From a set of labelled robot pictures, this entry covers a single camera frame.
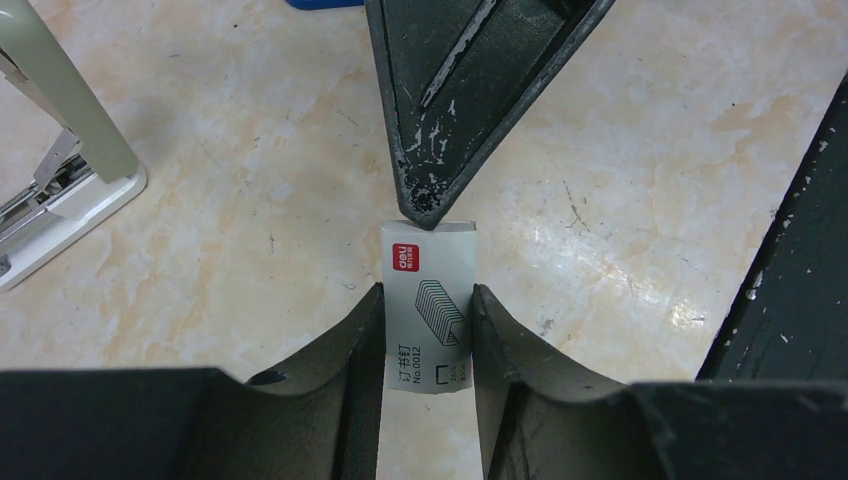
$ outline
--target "marble tabletop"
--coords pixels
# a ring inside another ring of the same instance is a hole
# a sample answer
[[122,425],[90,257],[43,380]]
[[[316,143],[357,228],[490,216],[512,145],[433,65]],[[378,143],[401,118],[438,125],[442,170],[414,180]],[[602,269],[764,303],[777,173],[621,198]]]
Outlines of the marble tabletop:
[[[37,0],[147,189],[0,295],[0,367],[244,380],[381,278],[400,217],[364,9]],[[620,0],[449,219],[479,281],[621,381],[696,374],[848,66],[848,1]],[[60,128],[0,82],[0,198]],[[473,392],[386,391],[380,478],[479,478]]]

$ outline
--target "white box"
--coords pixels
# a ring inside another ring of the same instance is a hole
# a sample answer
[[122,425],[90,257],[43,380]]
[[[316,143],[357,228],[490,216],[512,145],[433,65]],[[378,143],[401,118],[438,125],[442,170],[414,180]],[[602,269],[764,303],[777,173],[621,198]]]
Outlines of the white box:
[[432,232],[387,222],[382,245],[386,386],[416,393],[469,388],[474,222],[445,222]]

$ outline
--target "deli logo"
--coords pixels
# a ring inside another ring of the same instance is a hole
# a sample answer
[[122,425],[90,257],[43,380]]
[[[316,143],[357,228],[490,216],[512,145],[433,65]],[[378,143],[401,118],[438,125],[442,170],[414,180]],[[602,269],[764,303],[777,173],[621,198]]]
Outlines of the deli logo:
[[392,245],[392,265],[395,270],[401,272],[417,272],[418,245],[409,243],[396,243]]

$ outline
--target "triangular black metal part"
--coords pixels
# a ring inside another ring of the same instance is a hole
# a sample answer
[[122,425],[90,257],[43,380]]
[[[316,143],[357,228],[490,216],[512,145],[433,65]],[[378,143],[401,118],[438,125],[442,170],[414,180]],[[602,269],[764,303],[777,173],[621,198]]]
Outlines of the triangular black metal part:
[[614,0],[366,0],[400,211],[432,230]]

